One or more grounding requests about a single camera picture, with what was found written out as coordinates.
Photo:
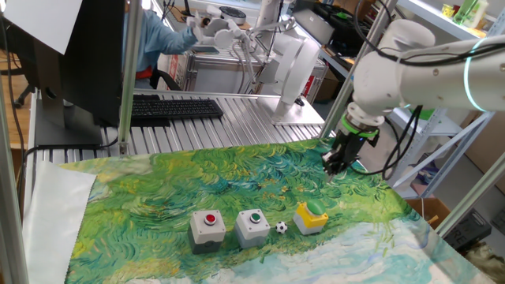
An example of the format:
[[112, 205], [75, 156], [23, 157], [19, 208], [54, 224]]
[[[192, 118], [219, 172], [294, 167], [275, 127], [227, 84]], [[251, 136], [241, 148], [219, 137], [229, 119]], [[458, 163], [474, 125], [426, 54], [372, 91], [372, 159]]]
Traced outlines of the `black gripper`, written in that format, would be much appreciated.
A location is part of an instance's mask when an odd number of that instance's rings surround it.
[[367, 140], [367, 138], [355, 133], [337, 132], [334, 142], [336, 160], [334, 150], [321, 155], [327, 182], [331, 182], [337, 175], [347, 171], [347, 168], [357, 160], [358, 153]]

